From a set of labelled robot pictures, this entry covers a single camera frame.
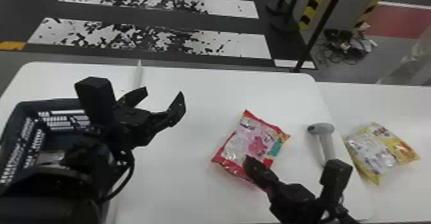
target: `wire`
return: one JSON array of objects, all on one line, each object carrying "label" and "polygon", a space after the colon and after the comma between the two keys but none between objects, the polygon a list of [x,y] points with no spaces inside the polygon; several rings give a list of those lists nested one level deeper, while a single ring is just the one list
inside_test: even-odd
[{"label": "wire", "polygon": [[[351,40],[358,42],[362,50],[365,50],[365,45],[361,42],[359,37],[352,37]],[[329,66],[330,63],[345,63],[348,65],[358,64],[359,60],[362,58],[361,56],[358,54],[349,54],[342,49],[334,51],[337,49],[337,46],[334,43],[335,42],[332,40],[324,40],[316,44],[317,52],[314,53],[314,58],[320,64],[324,64],[326,66]]]},{"label": "wire", "polygon": [[116,195],[118,195],[124,189],[124,187],[126,187],[127,183],[130,181],[131,177],[133,176],[133,172],[135,172],[135,158],[133,157],[133,154],[131,153],[131,151],[127,152],[126,154],[129,159],[129,165],[130,165],[127,177],[123,180],[123,182],[121,182],[120,186],[117,189],[115,189],[115,191],[112,191],[110,194],[99,198],[97,200],[97,204],[105,203],[111,200],[112,198],[114,198]]}]

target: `red floor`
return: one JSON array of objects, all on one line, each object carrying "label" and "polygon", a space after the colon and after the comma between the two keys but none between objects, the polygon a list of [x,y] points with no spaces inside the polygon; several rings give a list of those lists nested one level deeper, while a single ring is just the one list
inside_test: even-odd
[{"label": "red floor", "polygon": [[431,24],[431,10],[380,5],[367,22],[368,35],[416,39]]}]

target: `stand base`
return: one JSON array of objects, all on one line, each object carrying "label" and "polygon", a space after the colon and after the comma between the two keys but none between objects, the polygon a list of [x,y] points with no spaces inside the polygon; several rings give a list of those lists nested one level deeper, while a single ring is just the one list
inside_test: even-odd
[{"label": "stand base", "polygon": [[290,16],[290,19],[285,22],[285,15],[274,16],[271,18],[271,26],[275,28],[275,30],[285,33],[299,32],[300,27],[298,23]]},{"label": "stand base", "polygon": [[285,14],[287,9],[289,8],[289,4],[283,2],[282,7],[277,8],[277,1],[271,1],[266,4],[266,10],[271,15],[282,15]]}]

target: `yellow black hazard stripe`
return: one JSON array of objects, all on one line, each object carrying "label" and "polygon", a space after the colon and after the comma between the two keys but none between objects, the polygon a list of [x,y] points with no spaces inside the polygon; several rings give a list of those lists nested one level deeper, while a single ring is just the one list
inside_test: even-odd
[{"label": "yellow black hazard stripe", "polygon": [[308,28],[316,14],[316,10],[319,7],[319,4],[322,1],[323,0],[308,0],[307,6],[305,7],[305,11],[302,14],[302,17],[298,23],[301,30],[305,30]]},{"label": "yellow black hazard stripe", "polygon": [[0,50],[5,51],[20,51],[26,46],[25,42],[21,41],[1,41],[0,40]]},{"label": "yellow black hazard stripe", "polygon": [[353,28],[353,31],[359,31],[359,28],[368,19],[369,14],[376,8],[376,5],[378,4],[378,2],[380,2],[380,0],[372,0],[368,4],[367,9],[360,16],[359,20],[356,22],[355,27]]}]

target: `white barcode scanner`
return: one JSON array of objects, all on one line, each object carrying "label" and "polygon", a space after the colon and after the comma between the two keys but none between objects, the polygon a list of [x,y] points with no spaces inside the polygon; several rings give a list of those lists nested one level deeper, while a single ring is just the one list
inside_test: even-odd
[{"label": "white barcode scanner", "polygon": [[330,123],[316,123],[308,126],[307,130],[311,134],[319,136],[323,154],[325,155],[325,163],[330,159],[335,159],[334,144],[331,137],[331,134],[335,131],[335,127]]}]

